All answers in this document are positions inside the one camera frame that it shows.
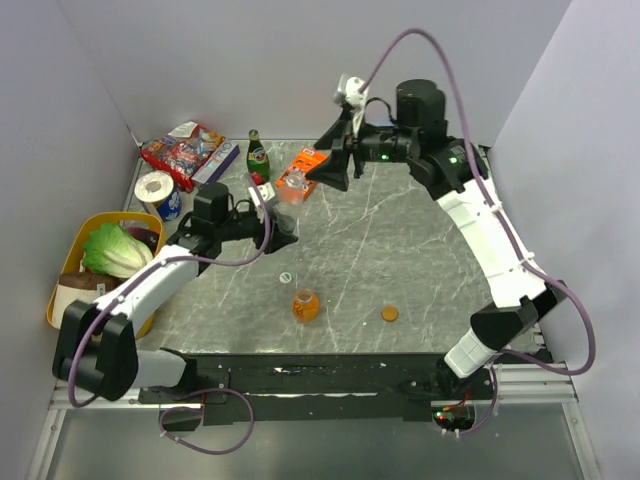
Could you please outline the orange juice bottle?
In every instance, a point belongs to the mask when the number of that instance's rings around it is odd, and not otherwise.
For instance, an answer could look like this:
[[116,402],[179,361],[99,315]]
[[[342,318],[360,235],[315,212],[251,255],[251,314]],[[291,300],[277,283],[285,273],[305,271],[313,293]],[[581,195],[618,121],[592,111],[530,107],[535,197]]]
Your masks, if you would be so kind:
[[319,298],[312,289],[301,288],[296,291],[292,311],[299,322],[307,323],[314,320],[319,313],[319,309]]

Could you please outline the orange bottle cap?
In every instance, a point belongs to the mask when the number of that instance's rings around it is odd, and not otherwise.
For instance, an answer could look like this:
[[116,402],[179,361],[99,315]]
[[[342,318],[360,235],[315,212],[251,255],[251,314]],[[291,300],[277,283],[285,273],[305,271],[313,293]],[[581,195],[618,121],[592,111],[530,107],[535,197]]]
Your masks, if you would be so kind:
[[381,317],[386,322],[394,322],[399,317],[399,310],[391,305],[386,305],[381,310]]

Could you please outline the clear plastic bottle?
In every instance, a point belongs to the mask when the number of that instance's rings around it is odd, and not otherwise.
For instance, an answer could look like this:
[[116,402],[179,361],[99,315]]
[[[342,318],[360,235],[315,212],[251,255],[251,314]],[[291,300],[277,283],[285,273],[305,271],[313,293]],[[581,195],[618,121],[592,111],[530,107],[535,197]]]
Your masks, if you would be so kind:
[[275,207],[279,228],[294,233],[304,203],[305,179],[301,173],[290,172],[284,177],[284,183],[278,188],[278,203]]

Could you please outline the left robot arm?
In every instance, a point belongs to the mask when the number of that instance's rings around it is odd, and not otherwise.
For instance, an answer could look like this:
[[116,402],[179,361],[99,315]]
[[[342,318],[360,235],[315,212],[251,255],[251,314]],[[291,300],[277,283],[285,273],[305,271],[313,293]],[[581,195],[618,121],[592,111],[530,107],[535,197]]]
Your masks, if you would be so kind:
[[149,264],[94,302],[74,301],[65,309],[52,371],[66,381],[72,406],[88,404],[76,398],[78,389],[109,401],[143,387],[164,390],[177,402],[196,394],[196,360],[168,349],[140,351],[135,335],[208,266],[224,265],[219,257],[224,243],[250,239],[257,254],[270,254],[296,242],[296,235],[277,224],[274,187],[251,185],[249,191],[248,207],[239,211],[226,185],[202,187],[192,210]]

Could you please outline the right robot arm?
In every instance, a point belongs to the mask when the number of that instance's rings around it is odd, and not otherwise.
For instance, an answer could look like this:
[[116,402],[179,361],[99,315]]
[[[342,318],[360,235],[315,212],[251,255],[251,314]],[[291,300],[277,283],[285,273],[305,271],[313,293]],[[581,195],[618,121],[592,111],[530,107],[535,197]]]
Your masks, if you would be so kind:
[[367,93],[363,80],[342,76],[334,101],[342,112],[315,143],[328,158],[312,168],[307,179],[347,191],[347,168],[359,178],[367,162],[405,163],[410,175],[451,218],[463,235],[487,279],[492,301],[474,313],[470,328],[444,357],[437,386],[446,397],[461,397],[472,376],[515,337],[541,320],[561,300],[560,291],[528,272],[515,246],[484,199],[495,185],[478,161],[477,175],[469,165],[477,158],[462,140],[450,136],[446,99],[437,85],[407,80],[396,88],[397,118],[391,126],[366,122]]

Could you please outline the green glass bottle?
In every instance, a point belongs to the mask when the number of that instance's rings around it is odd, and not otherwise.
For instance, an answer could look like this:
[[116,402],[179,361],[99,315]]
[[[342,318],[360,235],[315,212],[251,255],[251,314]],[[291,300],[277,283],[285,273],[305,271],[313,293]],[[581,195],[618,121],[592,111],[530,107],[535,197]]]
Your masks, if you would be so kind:
[[251,129],[248,133],[249,144],[246,155],[248,172],[254,178],[254,182],[266,183],[270,181],[270,160],[264,148],[257,129]]

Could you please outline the orange snack box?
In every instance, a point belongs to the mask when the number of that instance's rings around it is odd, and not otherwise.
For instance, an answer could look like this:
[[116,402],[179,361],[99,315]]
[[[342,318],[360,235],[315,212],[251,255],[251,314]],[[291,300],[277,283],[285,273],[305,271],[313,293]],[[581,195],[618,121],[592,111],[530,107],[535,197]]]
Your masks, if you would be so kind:
[[297,174],[303,180],[304,199],[307,199],[316,187],[316,182],[308,180],[306,174],[313,168],[320,165],[328,158],[328,155],[309,147],[302,148],[289,166],[275,181],[275,187],[281,188],[285,184],[286,177],[290,174]]

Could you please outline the white purple box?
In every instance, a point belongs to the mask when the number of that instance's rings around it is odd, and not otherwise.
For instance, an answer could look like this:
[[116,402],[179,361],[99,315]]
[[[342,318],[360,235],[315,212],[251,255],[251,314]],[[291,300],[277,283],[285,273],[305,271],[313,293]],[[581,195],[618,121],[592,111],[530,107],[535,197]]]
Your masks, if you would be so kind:
[[218,181],[239,153],[240,147],[236,142],[229,140],[222,142],[192,176],[192,182],[201,186]]

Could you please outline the dark purple eggplant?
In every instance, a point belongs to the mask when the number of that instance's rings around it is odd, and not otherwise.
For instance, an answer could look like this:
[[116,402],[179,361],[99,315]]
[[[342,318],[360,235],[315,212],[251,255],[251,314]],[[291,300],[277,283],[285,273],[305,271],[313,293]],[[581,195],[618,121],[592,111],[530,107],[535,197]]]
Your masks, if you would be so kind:
[[142,227],[129,226],[125,230],[131,234],[136,240],[142,242],[148,247],[152,254],[155,254],[159,243],[159,234]]

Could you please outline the red snack bag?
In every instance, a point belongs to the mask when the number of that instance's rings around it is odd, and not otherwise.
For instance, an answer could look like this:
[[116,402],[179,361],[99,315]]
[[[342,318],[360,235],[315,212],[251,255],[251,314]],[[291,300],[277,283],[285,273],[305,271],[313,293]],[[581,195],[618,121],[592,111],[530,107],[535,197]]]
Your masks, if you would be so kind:
[[145,142],[141,157],[153,169],[168,173],[178,188],[191,192],[192,177],[225,140],[225,136],[189,121],[160,138]]

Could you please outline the toilet paper roll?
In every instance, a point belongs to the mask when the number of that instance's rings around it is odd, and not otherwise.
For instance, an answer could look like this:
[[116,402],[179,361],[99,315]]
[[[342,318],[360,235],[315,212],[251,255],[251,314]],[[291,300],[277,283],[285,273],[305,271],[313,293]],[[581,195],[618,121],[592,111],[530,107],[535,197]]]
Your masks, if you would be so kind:
[[152,171],[140,177],[134,186],[134,196],[146,213],[163,222],[175,220],[181,214],[179,190],[166,172]]

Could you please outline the plastic cabbage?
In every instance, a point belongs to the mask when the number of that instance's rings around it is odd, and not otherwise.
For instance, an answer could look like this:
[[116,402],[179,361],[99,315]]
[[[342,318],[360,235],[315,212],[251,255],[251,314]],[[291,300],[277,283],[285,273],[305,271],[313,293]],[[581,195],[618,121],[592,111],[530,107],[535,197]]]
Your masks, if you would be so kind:
[[119,224],[105,223],[89,233],[82,265],[93,273],[128,279],[153,259],[151,250]]

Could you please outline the brown paper bag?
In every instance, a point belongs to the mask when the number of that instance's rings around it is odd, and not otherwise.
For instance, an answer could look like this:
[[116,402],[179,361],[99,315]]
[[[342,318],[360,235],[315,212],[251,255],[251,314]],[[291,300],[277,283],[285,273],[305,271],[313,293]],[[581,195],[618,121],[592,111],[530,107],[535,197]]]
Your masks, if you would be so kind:
[[63,273],[53,296],[51,325],[59,329],[65,309],[74,301],[92,303],[114,290],[120,281],[113,276],[92,272]]

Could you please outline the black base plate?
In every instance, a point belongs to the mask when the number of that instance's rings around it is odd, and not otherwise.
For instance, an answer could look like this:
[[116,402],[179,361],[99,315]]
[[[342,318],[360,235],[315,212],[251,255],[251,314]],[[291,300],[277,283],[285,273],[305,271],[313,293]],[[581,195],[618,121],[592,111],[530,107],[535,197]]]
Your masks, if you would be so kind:
[[186,404],[207,426],[257,421],[400,418],[429,422],[432,406],[469,395],[488,400],[486,369],[460,380],[433,353],[194,354],[196,384],[169,393],[149,387],[143,404]]

